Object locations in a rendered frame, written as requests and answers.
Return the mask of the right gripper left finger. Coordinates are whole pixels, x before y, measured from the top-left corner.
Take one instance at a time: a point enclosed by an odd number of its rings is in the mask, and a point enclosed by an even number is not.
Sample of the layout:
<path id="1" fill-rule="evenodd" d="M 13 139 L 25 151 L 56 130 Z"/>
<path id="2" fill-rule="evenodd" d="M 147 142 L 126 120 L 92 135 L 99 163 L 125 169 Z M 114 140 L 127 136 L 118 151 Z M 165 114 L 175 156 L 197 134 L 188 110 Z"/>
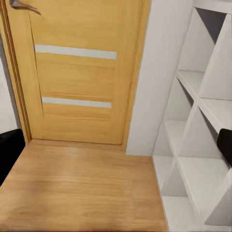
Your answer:
<path id="1" fill-rule="evenodd" d="M 0 133 L 0 187 L 25 147 L 22 129 Z"/>

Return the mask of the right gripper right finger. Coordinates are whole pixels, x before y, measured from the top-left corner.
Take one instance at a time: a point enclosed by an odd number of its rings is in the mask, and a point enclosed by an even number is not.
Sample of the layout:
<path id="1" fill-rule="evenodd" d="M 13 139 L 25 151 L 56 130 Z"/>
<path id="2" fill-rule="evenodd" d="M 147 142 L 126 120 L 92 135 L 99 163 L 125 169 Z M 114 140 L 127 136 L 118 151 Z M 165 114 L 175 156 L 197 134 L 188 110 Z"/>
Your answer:
<path id="1" fill-rule="evenodd" d="M 232 167 L 232 130 L 222 128 L 218 134 L 217 147 Z"/>

